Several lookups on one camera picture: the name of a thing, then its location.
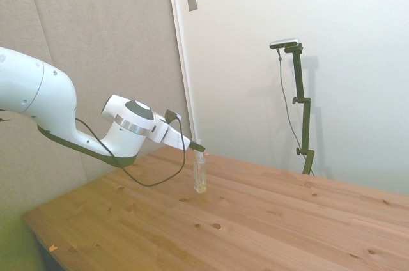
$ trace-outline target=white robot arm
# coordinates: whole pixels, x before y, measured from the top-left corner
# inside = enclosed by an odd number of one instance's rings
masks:
[[[102,116],[112,125],[101,142],[115,155],[117,163],[94,137],[77,130],[76,107],[75,88],[66,73],[0,47],[0,109],[31,118],[49,139],[116,167],[132,164],[146,137],[183,149],[182,136],[169,125],[169,118],[136,100],[113,95],[102,110]],[[185,136],[183,142],[185,149],[204,151]]]

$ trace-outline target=gray wall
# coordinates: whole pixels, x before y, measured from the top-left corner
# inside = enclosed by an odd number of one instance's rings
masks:
[[[190,136],[170,0],[0,0],[0,46],[67,73],[77,116],[100,137],[112,94],[180,113]],[[23,116],[0,117],[11,119],[0,123],[0,270],[42,270],[20,215],[114,168],[46,139]],[[140,155],[159,147],[146,142]]]

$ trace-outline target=small bottle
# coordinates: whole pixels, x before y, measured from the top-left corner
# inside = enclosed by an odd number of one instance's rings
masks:
[[[193,163],[194,172],[194,189],[198,193],[204,193],[206,191],[206,159],[203,156],[203,152],[194,151],[195,159]]]

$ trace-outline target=cable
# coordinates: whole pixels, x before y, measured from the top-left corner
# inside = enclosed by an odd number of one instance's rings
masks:
[[[112,156],[112,158],[114,159],[114,161],[116,162],[116,164],[118,165],[118,167],[120,167],[129,177],[131,177],[131,179],[133,179],[133,181],[137,182],[139,185],[143,186],[143,187],[153,187],[153,186],[157,186],[160,185],[161,183],[167,182],[168,180],[170,180],[171,178],[174,178],[176,175],[178,175],[183,167],[185,166],[185,162],[186,162],[186,151],[185,151],[185,141],[183,140],[183,132],[181,129],[181,122],[180,119],[178,117],[175,117],[176,120],[178,120],[179,122],[179,127],[180,127],[180,135],[181,135],[181,143],[183,146],[183,164],[181,165],[181,168],[179,169],[179,171],[177,171],[175,174],[173,174],[172,176],[162,180],[161,182],[157,182],[157,183],[152,183],[152,184],[146,184],[146,183],[141,183],[139,180],[137,180],[136,178],[134,178],[124,167],[122,167],[120,165],[120,163],[118,162],[118,159],[116,159],[116,157],[114,156],[114,154],[110,151],[110,149],[108,149],[108,147],[106,147],[106,145],[104,143],[101,142],[101,140],[99,140],[99,138],[96,136],[96,134],[91,130],[91,128],[82,120],[80,120],[79,118],[75,118],[78,122],[82,123],[88,130],[89,132],[91,132],[91,134],[94,136],[94,138],[107,150],[107,152]]]
[[[294,128],[293,128],[293,124],[291,123],[291,120],[290,120],[290,118],[289,118],[286,93],[284,92],[284,85],[282,84],[282,66],[281,66],[281,60],[282,60],[282,58],[281,58],[281,55],[280,55],[280,49],[277,49],[277,53],[278,53],[278,55],[279,55],[279,62],[280,62],[280,83],[281,83],[281,91],[282,91],[282,95],[283,95],[283,97],[284,97],[284,103],[286,104],[287,119],[288,119],[289,126],[291,127],[291,131],[293,132],[293,135],[294,135],[294,137],[295,137],[295,140],[297,140],[298,148],[301,150],[300,141],[298,140],[298,137],[297,137],[297,135],[295,134],[295,131],[294,131]],[[315,174],[314,174],[314,172],[313,172],[313,169],[311,169],[311,174],[312,174],[313,176],[315,176]]]

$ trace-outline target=wooden tabletop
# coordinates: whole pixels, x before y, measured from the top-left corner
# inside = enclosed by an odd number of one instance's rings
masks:
[[[409,197],[207,155],[152,188],[116,170],[24,215],[67,270],[409,270]],[[128,167],[156,182],[181,165],[162,148]]]

